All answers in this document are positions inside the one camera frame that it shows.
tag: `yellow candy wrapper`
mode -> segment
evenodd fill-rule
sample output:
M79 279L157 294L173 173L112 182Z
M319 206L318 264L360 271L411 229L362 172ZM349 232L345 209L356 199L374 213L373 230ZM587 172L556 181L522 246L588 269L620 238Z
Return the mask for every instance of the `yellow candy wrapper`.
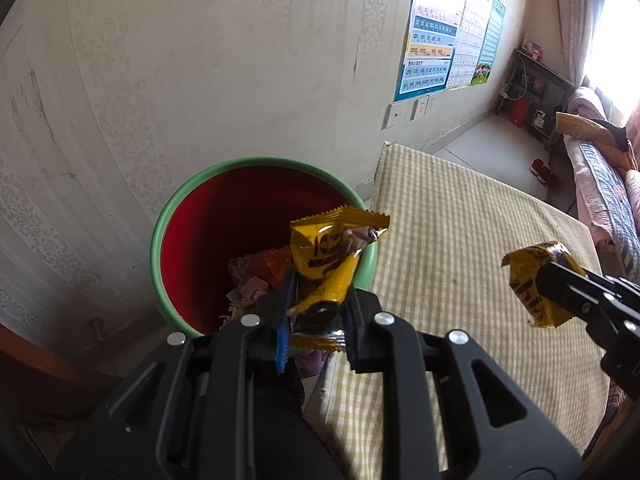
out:
M573 272L586 276L567 248L560 242L546 242L508 253L502 265L510 266L509 285L533 317L533 326L558 327L573 315L557 303L544 298L536 288L536 276L540 267L556 262Z
M291 344L337 350L344 346L340 305L360 254L389 227L389 216L339 207L291 224L291 255L302 277L298 303L289 309Z

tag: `window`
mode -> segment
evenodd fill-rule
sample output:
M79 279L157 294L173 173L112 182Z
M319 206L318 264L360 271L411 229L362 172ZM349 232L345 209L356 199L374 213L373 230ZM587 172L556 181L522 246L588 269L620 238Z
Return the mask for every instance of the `window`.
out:
M584 67L590 82L613 101L625 122L640 100L638 16L637 0L605 0Z

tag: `poster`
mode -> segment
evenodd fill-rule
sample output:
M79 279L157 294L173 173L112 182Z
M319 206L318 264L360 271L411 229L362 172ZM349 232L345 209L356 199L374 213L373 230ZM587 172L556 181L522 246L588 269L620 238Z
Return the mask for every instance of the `poster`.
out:
M491 7L491 16L484 34L484 43L476 65L472 85L486 83L491 74L491 68L494 66L495 51L498 49L500 34L502 32L502 24L504 23L504 5L500 0L493 0Z
M466 0L456 41L456 52L446 83L447 90L464 88L471 84L491 17L492 3L493 0Z
M395 101L443 90L465 0L413 0Z

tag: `power cord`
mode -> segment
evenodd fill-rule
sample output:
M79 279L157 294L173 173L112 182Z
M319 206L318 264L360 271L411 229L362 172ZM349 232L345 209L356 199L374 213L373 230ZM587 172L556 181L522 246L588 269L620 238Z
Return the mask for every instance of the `power cord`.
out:
M509 97L509 95L507 94L506 97L509 101L518 101L519 99L522 99L524 97L524 94L527 93L527 67L525 67L524 60L522 58L520 58L520 61L522 62L522 71L524 72L524 90L522 91L522 95L520 97Z

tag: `yellow gingham tablecloth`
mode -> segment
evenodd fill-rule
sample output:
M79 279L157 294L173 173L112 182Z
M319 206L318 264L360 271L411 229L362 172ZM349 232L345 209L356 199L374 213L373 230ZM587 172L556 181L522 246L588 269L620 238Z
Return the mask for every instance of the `yellow gingham tablecloth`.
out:
M607 399L602 350L578 319L530 327L500 262L510 251L559 240L583 267L600 272L588 229L513 187L397 144L383 148L376 183L373 209L391 216L372 287L383 308L421 332L469 332L582 452ZM436 406L431 384L430 392ZM382 395L382 375L356 375L341 352L330 358L305 411L357 479L380 478ZM434 420L444 468L442 426Z

